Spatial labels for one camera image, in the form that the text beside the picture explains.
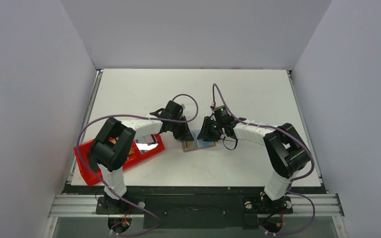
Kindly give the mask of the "tan leather card holder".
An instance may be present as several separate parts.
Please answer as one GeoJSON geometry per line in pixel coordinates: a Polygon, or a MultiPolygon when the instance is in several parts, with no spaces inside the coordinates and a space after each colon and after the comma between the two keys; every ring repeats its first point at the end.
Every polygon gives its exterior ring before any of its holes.
{"type": "Polygon", "coordinates": [[[191,135],[194,138],[194,141],[182,141],[182,149],[183,152],[192,152],[196,150],[202,150],[202,149],[207,149],[211,147],[215,147],[216,143],[212,141],[204,141],[202,139],[197,139],[197,136],[200,133],[199,130],[191,130],[191,135]]]}

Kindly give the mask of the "red three-compartment bin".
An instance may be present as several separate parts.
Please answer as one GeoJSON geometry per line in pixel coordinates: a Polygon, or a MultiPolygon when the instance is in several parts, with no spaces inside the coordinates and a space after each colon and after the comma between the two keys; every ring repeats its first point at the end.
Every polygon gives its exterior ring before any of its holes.
{"type": "MultiPolygon", "coordinates": [[[[165,150],[161,136],[159,134],[154,135],[157,138],[159,144],[156,148],[146,153],[141,154],[134,142],[134,153],[128,156],[127,161],[123,165],[124,170],[130,169],[144,161],[147,161],[165,150]]],[[[92,143],[93,140],[89,140],[80,144],[78,149],[73,149],[80,174],[88,186],[99,183],[100,181],[97,179],[97,176],[102,176],[102,172],[98,167],[97,160],[90,153],[90,147],[92,143]]]]}

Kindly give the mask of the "silver mirrored card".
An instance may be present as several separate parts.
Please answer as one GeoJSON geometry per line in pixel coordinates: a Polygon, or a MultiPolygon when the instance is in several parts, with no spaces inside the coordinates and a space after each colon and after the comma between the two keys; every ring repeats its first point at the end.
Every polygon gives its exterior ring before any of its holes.
{"type": "Polygon", "coordinates": [[[140,137],[135,141],[135,144],[141,154],[146,153],[158,146],[158,140],[154,134],[140,137]]]}

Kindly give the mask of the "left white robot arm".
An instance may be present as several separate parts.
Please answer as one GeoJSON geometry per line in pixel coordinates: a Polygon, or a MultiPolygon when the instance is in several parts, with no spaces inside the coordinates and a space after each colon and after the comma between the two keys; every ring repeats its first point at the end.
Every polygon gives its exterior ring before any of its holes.
{"type": "Polygon", "coordinates": [[[193,141],[183,106],[169,101],[165,108],[151,112],[139,119],[120,121],[108,118],[93,140],[90,155],[93,156],[105,181],[105,196],[120,200],[127,192],[123,166],[128,159],[132,144],[145,136],[171,132],[178,141],[193,141]]]}

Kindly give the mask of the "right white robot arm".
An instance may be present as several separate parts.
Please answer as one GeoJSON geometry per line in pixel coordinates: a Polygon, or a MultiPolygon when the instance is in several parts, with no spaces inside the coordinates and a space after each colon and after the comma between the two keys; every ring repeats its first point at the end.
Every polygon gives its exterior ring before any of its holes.
{"type": "Polygon", "coordinates": [[[262,125],[232,116],[225,106],[213,107],[212,114],[203,120],[198,139],[217,142],[223,135],[266,148],[273,172],[261,197],[270,201],[284,197],[299,171],[311,161],[310,151],[290,123],[262,125]]]}

